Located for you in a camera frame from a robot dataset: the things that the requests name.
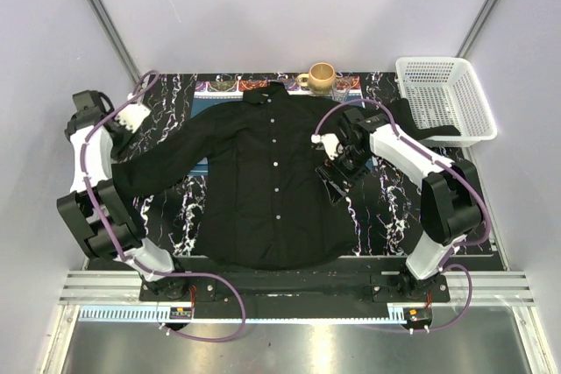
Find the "black button shirt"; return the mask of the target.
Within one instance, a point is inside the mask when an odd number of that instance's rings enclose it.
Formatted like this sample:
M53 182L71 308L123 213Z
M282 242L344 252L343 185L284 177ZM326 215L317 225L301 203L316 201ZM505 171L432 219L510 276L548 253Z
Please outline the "black button shirt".
M343 203L331 204L316 173L315 128L335 132L342 109L279 82L189 118L147 152L115 164L122 197L159 194L194 166L209 165L195 253L253 269L298 269L349 253L357 242Z

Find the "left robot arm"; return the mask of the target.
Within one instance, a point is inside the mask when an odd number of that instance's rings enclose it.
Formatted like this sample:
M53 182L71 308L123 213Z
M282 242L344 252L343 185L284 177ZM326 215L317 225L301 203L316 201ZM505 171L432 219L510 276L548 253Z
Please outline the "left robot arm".
M73 96L76 112L64 130L74 151L74 179L57 210L90 259L125 264L138 273L144 290L163 300L189 294L189 279L168 251L147 236L138 213L122 200L112 160L131 141L151 111L129 101L116 110L109 97L85 90Z

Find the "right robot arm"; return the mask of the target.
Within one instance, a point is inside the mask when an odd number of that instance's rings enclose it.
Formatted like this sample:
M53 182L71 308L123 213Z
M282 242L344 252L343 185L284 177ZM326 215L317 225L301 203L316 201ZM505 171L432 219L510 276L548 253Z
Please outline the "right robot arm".
M326 154L316 169L331 203L348 195L366 176L371 158L383 159L406 175L421 191L423 233L398 274L389 282L391 293L419 300L433 289L445 262L468 244L469 233L488 219L474 164L455 162L434 153L403 130L383 107L374 116L341 104L338 133L314 131L311 142Z

